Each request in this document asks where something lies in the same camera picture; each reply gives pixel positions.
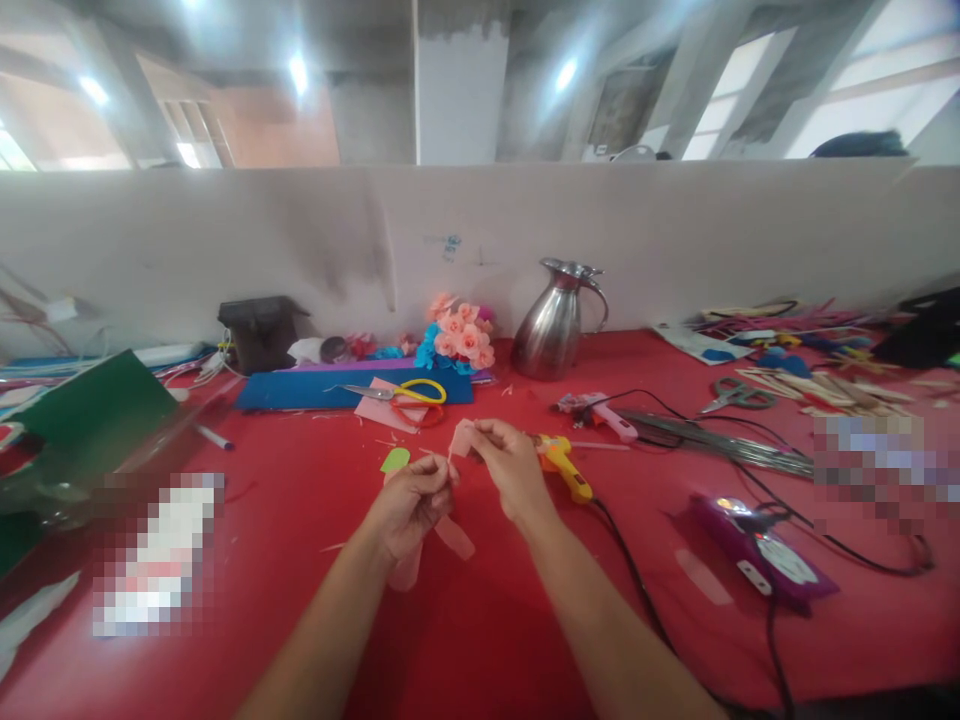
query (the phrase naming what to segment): blue foam sheet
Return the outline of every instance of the blue foam sheet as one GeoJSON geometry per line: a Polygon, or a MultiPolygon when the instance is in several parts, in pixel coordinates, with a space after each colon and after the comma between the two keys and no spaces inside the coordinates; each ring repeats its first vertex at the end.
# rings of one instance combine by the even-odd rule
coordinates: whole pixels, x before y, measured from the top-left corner
{"type": "MultiPolygon", "coordinates": [[[[425,370],[404,368],[397,370],[344,370],[330,372],[275,372],[256,373],[237,398],[240,410],[309,410],[314,408],[355,408],[361,396],[337,385],[369,387],[375,377],[399,385],[407,380],[429,378],[443,385],[447,402],[462,405],[473,402],[473,386],[469,375],[456,370],[425,370]]],[[[424,395],[433,395],[431,387],[422,389],[424,395]]]]}

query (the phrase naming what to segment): yellow glue gun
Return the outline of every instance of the yellow glue gun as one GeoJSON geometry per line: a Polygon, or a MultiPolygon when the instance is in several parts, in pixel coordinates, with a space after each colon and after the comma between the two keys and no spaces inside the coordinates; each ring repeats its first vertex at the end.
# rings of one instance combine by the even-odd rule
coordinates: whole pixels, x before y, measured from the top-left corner
{"type": "Polygon", "coordinates": [[[540,453],[540,467],[546,472],[560,473],[560,477],[570,488],[570,496],[575,503],[586,505],[593,500],[593,489],[567,457],[571,449],[567,438],[534,435],[533,442],[540,453]]]}

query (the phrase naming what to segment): grey scissors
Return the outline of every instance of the grey scissors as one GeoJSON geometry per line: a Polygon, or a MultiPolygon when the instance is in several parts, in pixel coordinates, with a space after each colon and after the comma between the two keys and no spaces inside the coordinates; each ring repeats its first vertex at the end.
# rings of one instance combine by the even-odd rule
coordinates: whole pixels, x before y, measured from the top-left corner
{"type": "Polygon", "coordinates": [[[777,404],[777,398],[770,393],[758,390],[736,378],[720,378],[713,384],[713,390],[717,393],[717,399],[698,414],[703,415],[713,412],[727,405],[736,405],[751,410],[764,410],[777,404]]]}

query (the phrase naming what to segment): yellow scissors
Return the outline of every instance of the yellow scissors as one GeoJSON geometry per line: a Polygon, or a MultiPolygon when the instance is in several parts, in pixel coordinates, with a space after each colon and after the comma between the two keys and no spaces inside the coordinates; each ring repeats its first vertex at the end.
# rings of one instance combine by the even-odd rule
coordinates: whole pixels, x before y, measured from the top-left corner
{"type": "Polygon", "coordinates": [[[443,420],[444,417],[443,403],[447,401],[447,391],[443,385],[428,378],[407,380],[407,382],[401,383],[400,386],[396,388],[370,388],[363,387],[362,385],[341,385],[340,387],[344,390],[355,392],[358,395],[363,395],[364,397],[389,402],[393,407],[393,411],[403,418],[404,422],[414,427],[432,427],[443,420]],[[417,385],[429,385],[437,391],[438,397],[422,395],[410,389],[417,385]],[[398,395],[411,398],[415,402],[398,403],[398,395]],[[416,421],[404,412],[404,410],[413,408],[426,408],[427,412],[421,420],[416,421]]]}

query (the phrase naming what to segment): green folder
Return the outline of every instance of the green folder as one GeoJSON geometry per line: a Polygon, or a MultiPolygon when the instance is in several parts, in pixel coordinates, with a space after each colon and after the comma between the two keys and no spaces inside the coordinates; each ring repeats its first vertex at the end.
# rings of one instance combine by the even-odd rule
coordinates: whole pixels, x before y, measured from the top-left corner
{"type": "MultiPolygon", "coordinates": [[[[44,438],[46,447],[56,451],[64,480],[93,489],[177,408],[166,388],[127,350],[49,390],[5,421],[23,423],[44,438]]],[[[33,514],[0,516],[0,577],[33,549],[41,535],[33,514]]]]}

